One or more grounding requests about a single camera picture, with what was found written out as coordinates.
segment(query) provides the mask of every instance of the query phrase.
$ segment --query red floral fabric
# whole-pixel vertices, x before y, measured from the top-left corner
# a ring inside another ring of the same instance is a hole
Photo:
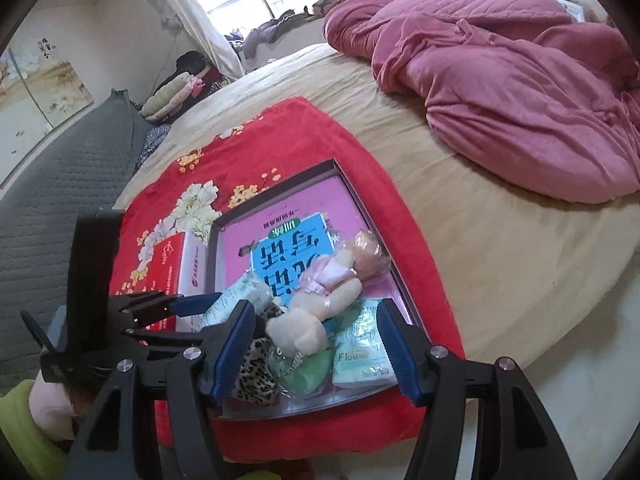
[[[175,230],[198,235],[220,213],[332,157],[369,210],[431,339],[463,356],[429,248],[390,177],[354,136],[303,98],[267,108],[208,146],[182,156],[133,200],[122,225],[111,293],[146,290],[145,262],[159,239]],[[166,407],[159,404],[159,439],[170,444]],[[213,427],[229,459],[268,462],[332,452],[375,452],[417,436],[423,413],[393,388],[308,415],[214,421]]]

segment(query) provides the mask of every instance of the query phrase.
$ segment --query plush toy wrapped in plastic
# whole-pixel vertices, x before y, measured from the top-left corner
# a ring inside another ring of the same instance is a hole
[[[350,306],[359,297],[362,283],[381,276],[389,266],[375,235],[360,231],[300,274],[288,311],[269,320],[267,335],[287,358],[325,350],[328,338],[322,322]]]

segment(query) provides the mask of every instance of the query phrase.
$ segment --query white tile floor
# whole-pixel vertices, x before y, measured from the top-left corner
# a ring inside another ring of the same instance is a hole
[[[616,286],[562,341],[526,370],[580,480],[600,480],[640,420],[640,251]],[[476,404],[470,403],[456,480],[470,477]],[[402,480],[414,441],[372,455],[312,460],[317,480]]]

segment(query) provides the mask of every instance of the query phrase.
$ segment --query leopard print fabric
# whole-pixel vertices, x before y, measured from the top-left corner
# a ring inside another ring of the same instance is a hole
[[[282,313],[279,306],[271,303],[259,315],[267,321]],[[251,341],[232,393],[236,399],[259,406],[272,406],[276,401],[276,379],[267,364],[267,352],[270,346],[271,341],[266,337]]]

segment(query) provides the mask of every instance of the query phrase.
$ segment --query metal screw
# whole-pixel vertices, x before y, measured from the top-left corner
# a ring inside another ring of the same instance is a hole
[[[498,359],[498,366],[508,372],[516,367],[516,361],[510,357],[501,357]]]
[[[131,359],[123,359],[116,366],[119,372],[128,372],[133,368],[133,361]]]
[[[185,359],[193,361],[194,359],[197,359],[202,355],[202,350],[200,350],[197,346],[190,346],[184,352],[182,352],[182,355],[185,357]]]
[[[429,353],[436,359],[442,359],[449,355],[449,350],[442,345],[434,345],[431,347],[431,350],[429,350]]]

